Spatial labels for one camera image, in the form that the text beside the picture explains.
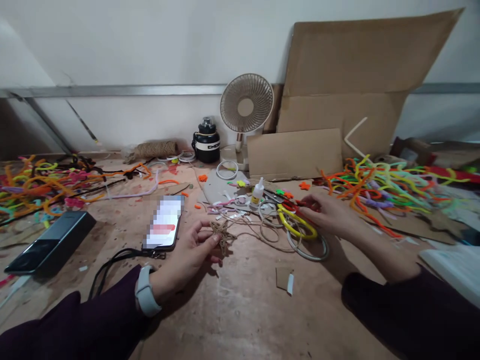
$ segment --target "smartwatch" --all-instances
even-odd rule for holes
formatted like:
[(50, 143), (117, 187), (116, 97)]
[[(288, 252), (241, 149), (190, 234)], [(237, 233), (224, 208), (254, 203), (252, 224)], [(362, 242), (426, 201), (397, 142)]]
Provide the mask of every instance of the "smartwatch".
[(135, 297), (138, 300), (140, 309), (142, 313), (149, 318), (153, 318), (162, 310), (162, 307), (155, 301), (152, 292), (152, 285), (150, 284), (151, 269), (152, 267), (150, 265), (141, 268), (135, 290)]

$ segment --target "metal bar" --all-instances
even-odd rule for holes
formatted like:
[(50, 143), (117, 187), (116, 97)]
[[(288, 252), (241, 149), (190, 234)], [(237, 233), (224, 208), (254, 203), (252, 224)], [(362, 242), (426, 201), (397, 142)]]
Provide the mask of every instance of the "metal bar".
[(0, 98), (221, 95), (226, 85), (105, 85), (0, 89)]
[(42, 110), (42, 108), (37, 104), (33, 98), (17, 98), (19, 101), (24, 101), (30, 106), (30, 108), (37, 114), (38, 123), (40, 126), (51, 136), (53, 141), (55, 141), (58, 146), (65, 152), (67, 155), (72, 155), (73, 151), (71, 146), (65, 140), (65, 138), (60, 134), (52, 124), (52, 121), (49, 119), (47, 114)]
[(480, 82), (427, 82), (412, 94), (480, 94)]
[[(118, 96), (221, 95), (224, 84), (213, 85), (95, 85), (0, 89), (0, 98), (76, 98)], [(480, 82), (425, 83), (412, 94), (480, 94)]]

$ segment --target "table surface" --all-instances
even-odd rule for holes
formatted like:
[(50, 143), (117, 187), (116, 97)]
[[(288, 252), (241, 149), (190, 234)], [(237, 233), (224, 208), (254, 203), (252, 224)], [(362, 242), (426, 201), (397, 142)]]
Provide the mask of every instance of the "table surface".
[[(126, 168), (116, 159), (101, 160), (98, 165), (105, 170)], [(157, 168), (159, 180), (193, 184), (193, 189), (185, 190), (189, 197), (179, 236), (198, 219), (215, 219), (215, 215), (206, 215), (203, 207), (194, 208), (202, 191), (197, 178), (208, 174), (211, 166), (199, 167), (194, 163), (152, 167)], [(290, 181), (281, 187), (289, 189), (298, 199), (308, 193), (300, 190), (299, 183)], [(114, 187), (111, 193), (137, 194), (152, 185), (152, 180), (135, 178)], [(312, 186), (310, 191), (322, 190)], [(85, 301), (103, 263), (122, 248), (141, 247), (155, 201), (154, 193), (143, 198), (99, 200), (86, 206), (84, 210), (97, 220), (95, 227), (57, 276), (43, 283), (30, 279), (0, 309), (0, 333), (42, 317), (71, 292), (79, 291)], [(3, 229), (0, 268), (4, 269), (44, 230), (33, 216)], [(280, 230), (278, 245), (289, 248), (285, 232)], [(252, 231), (246, 225), (234, 224), (230, 232), (244, 234), (233, 243), (230, 254), (223, 259), (223, 267), (214, 264), (202, 268), (184, 292), (164, 306), (158, 327), (139, 343), (131, 359), (396, 359), (342, 304), (339, 281), (352, 270), (358, 269), (374, 281), (385, 282), (353, 245), (327, 236), (330, 256), (327, 261), (316, 263), (267, 246), (248, 235)], [(398, 253), (421, 262), (418, 252), (431, 246), (417, 242), (419, 245), (403, 242)], [(15, 244), (23, 245), (1, 249)], [(147, 263), (158, 267), (162, 260), (134, 258), (116, 263), (109, 272), (105, 289), (136, 264)], [(292, 296), (276, 287), (276, 267), (294, 269)], [(0, 289), (0, 301), (8, 291), (9, 286)]]

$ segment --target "right hand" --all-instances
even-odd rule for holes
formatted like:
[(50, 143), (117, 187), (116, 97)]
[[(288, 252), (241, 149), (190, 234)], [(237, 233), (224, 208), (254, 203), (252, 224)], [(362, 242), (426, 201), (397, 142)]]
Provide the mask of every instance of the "right hand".
[[(351, 242), (375, 234), (365, 221), (339, 199), (319, 193), (309, 194), (302, 201), (306, 202), (306, 206), (301, 207), (300, 212), (332, 235)], [(320, 212), (311, 210), (311, 207), (320, 209)]]

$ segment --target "dark sleeve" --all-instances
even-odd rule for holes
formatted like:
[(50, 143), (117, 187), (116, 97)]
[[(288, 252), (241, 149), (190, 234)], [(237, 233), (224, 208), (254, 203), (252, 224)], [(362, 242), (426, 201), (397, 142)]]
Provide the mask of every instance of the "dark sleeve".
[(471, 359), (479, 355), (480, 310), (423, 267), (415, 278), (386, 285), (352, 273), (343, 284), (341, 297), (399, 356)]
[(128, 359), (150, 322), (136, 307), (140, 269), (90, 301), (75, 291), (41, 319), (5, 331), (2, 359)]

